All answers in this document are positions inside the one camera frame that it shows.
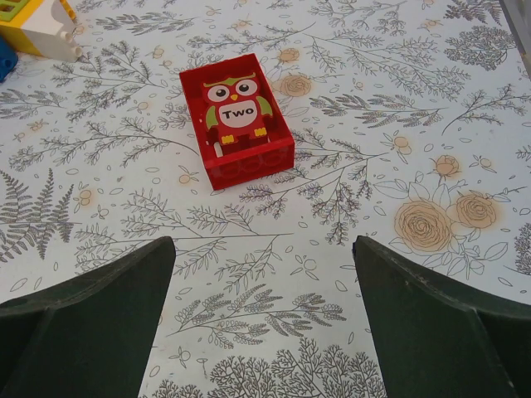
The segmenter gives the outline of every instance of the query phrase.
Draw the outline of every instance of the owl print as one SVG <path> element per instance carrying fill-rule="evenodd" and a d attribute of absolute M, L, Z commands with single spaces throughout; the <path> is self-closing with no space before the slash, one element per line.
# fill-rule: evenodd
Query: owl print
<path fill-rule="evenodd" d="M 216 129 L 223 154 L 267 143 L 263 117 L 272 117 L 273 110 L 260 96 L 260 81 L 255 73 L 203 84 L 203 98 L 208 102 L 207 131 Z"/>

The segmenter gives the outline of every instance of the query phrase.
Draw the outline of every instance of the floral tablecloth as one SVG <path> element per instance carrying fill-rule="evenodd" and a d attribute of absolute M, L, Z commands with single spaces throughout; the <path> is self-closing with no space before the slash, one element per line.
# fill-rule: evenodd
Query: floral tablecloth
<path fill-rule="evenodd" d="M 141 396 L 384 397 L 357 235 L 531 303 L 531 84 L 496 0 L 73 3 L 84 56 L 0 85 L 0 302 L 172 236 Z M 296 165 L 213 192 L 178 74 L 247 52 Z"/>

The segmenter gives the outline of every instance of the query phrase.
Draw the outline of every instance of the white table surface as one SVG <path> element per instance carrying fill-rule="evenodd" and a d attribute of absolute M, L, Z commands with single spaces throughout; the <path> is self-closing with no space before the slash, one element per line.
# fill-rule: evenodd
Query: white table surface
<path fill-rule="evenodd" d="M 85 56 L 0 85 L 0 302 L 172 236 L 141 396 L 384 397 L 357 235 L 531 303 L 531 84 L 496 1 L 72 2 Z M 178 73 L 246 52 L 296 168 L 213 192 Z"/>

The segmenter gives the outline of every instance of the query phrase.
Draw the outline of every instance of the orange flower print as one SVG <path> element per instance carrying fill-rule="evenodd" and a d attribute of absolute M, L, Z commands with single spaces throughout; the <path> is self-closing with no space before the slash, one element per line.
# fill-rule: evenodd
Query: orange flower print
<path fill-rule="evenodd" d="M 436 252 L 448 246 L 451 221 L 444 209 L 429 201 L 413 201 L 400 207 L 395 231 L 410 249 Z"/>

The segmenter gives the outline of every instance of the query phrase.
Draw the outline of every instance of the fern print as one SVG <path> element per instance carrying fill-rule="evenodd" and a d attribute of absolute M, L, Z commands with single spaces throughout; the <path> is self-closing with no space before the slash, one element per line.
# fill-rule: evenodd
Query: fern print
<path fill-rule="evenodd" d="M 501 25 L 500 18 L 503 12 L 498 0 L 452 0 L 452 2 L 455 6 L 447 6 L 445 18 L 464 18 L 467 21 L 477 19 L 487 23 L 487 14 L 489 14 L 498 25 Z"/>
<path fill-rule="evenodd" d="M 5 203 L 0 210 L 0 226 L 7 228 L 7 232 L 0 231 L 0 261 L 7 263 L 8 260 L 13 260 L 15 255 L 28 251 L 28 246 L 37 247 L 39 256 L 44 260 L 50 239 L 56 232 L 59 232 L 63 242 L 68 243 L 74 227 L 74 223 L 69 222 L 68 215 L 74 186 L 53 206 L 54 180 L 51 169 L 45 186 L 35 200 L 27 194 L 29 187 L 4 171 L 0 170 L 0 174 L 6 184 Z"/>
<path fill-rule="evenodd" d="M 415 100 L 405 95 L 375 94 L 367 101 L 359 95 L 343 94 L 331 99 L 327 96 L 310 98 L 311 105 L 321 109 L 323 114 L 342 117 L 350 112 L 361 112 L 363 124 L 369 129 L 401 123 L 402 127 L 431 126 L 443 120 L 444 108 L 424 108 L 415 105 Z"/>
<path fill-rule="evenodd" d="M 103 27 L 106 31 L 117 31 L 122 27 L 127 27 L 127 30 L 131 31 L 135 36 L 145 35 L 150 32 L 179 32 L 193 26 L 195 18 L 179 19 L 176 16 L 177 14 L 169 11 L 148 12 L 142 17 L 124 14 L 116 18 L 96 19 L 96 25 Z"/>

